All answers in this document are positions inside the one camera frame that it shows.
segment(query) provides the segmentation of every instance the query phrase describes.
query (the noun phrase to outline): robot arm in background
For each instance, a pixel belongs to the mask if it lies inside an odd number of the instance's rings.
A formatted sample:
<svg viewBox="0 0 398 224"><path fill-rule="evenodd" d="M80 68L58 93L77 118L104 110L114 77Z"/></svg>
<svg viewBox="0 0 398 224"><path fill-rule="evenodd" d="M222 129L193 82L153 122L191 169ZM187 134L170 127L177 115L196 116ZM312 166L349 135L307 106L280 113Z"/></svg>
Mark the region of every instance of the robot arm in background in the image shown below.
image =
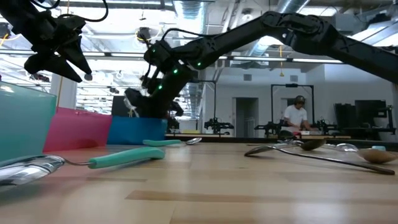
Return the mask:
<svg viewBox="0 0 398 224"><path fill-rule="evenodd" d="M30 56L24 65L30 74L47 70L81 82L80 76L67 61L91 74L80 47L79 35L86 24L84 18L54 18L49 10L39 12L29 0L1 0L0 14L13 26L13 33L22 34L32 44L31 49L36 54Z"/></svg>
<svg viewBox="0 0 398 224"><path fill-rule="evenodd" d="M164 74L162 83L149 97L129 101L132 105L144 105L141 116L161 118L170 102L197 74L196 70L203 70L220 56L266 35L297 52L326 55L398 83L398 55L345 37L317 16L268 11L223 34L206 35L183 46L171 48L164 39L157 41L144 59Z"/></svg>

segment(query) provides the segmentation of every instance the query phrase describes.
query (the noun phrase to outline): blue bin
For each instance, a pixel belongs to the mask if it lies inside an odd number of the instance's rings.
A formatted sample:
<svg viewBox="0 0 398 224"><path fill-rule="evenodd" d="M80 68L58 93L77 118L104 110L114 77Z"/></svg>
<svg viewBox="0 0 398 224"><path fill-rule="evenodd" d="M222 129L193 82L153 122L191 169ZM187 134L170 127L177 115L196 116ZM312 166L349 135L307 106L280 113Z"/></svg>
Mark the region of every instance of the blue bin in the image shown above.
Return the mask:
<svg viewBox="0 0 398 224"><path fill-rule="evenodd" d="M0 162L42 154L57 97L0 82Z"/></svg>
<svg viewBox="0 0 398 224"><path fill-rule="evenodd" d="M142 145L143 140L165 139L167 120L155 118L112 117L107 144Z"/></svg>

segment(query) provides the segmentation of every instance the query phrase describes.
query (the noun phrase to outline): white shirt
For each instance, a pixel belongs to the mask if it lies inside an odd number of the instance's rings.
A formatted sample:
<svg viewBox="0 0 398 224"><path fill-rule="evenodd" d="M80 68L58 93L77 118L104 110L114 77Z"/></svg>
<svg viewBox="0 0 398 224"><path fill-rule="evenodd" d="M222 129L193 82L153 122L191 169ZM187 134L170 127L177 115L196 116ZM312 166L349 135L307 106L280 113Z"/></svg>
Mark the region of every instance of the white shirt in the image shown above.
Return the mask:
<svg viewBox="0 0 398 224"><path fill-rule="evenodd" d="M286 107L284 117L289 119L292 124L300 126L303 121L307 120L307 111L304 108L298 110L294 105L290 105ZM300 131L296 127L288 127L287 130L291 132Z"/></svg>

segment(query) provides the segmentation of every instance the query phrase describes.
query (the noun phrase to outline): person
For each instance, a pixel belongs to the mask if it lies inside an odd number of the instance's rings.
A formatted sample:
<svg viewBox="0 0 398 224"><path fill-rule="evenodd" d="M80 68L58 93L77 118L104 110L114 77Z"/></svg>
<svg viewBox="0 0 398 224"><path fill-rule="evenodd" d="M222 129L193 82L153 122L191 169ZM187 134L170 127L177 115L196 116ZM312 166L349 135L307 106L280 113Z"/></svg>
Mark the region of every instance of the person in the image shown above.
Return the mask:
<svg viewBox="0 0 398 224"><path fill-rule="evenodd" d="M310 124L308 123L307 111L303 108L304 104L304 96L296 96L294 99L294 104L285 109L284 119L289 125L287 128L288 131L300 131L302 125L304 125L306 130L314 131L314 129L311 128Z"/></svg>

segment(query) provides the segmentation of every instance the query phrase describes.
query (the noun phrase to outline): teal spoon handle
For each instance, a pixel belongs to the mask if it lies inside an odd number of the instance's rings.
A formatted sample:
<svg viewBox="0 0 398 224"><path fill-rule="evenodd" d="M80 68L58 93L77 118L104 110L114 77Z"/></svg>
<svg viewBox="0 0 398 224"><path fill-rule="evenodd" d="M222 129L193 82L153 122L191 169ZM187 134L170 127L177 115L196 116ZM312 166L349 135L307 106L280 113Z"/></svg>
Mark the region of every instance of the teal spoon handle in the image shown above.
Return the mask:
<svg viewBox="0 0 398 224"><path fill-rule="evenodd" d="M144 145L159 147L159 146L169 146L172 144L180 144L181 140L164 140L164 141L153 141L153 140L143 140Z"/></svg>
<svg viewBox="0 0 398 224"><path fill-rule="evenodd" d="M91 158L88 162L92 164L88 165L88 168L99 169L143 159L163 159L164 156L165 153L161 149L155 147L141 147L138 149L130 149L106 156Z"/></svg>

